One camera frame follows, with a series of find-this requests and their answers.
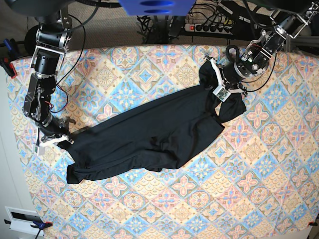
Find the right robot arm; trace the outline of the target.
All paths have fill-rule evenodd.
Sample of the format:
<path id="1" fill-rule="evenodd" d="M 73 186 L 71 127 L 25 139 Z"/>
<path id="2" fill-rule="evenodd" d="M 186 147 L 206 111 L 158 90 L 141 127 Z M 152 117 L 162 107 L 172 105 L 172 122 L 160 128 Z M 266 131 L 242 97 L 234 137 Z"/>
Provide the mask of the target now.
<path id="1" fill-rule="evenodd" d="M 46 147 L 62 141 L 72 143 L 68 124 L 53 115 L 51 96 L 57 87 L 58 69 L 67 53 L 72 20 L 62 11 L 37 17 L 39 28 L 35 36 L 35 52 L 31 60 L 29 87 L 22 107 L 23 114 L 34 121 L 37 140 L 33 151 L 43 155 Z"/>

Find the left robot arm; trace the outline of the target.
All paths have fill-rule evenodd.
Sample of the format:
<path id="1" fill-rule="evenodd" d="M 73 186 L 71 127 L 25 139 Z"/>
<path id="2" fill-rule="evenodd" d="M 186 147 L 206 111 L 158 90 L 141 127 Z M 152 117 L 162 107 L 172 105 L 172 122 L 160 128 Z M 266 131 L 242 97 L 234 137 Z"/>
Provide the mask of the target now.
<path id="1" fill-rule="evenodd" d="M 231 94 L 247 94 L 244 84 L 248 79 L 264 74 L 271 58 L 281 50 L 287 39 L 295 39 L 318 12 L 318 5 L 304 14 L 274 11 L 271 14 L 273 24 L 262 26 L 260 37 L 250 41 L 243 53 L 235 45 L 226 47 L 227 65 L 218 65 L 213 57 L 207 57 L 199 70 L 200 84 L 222 102 Z"/>

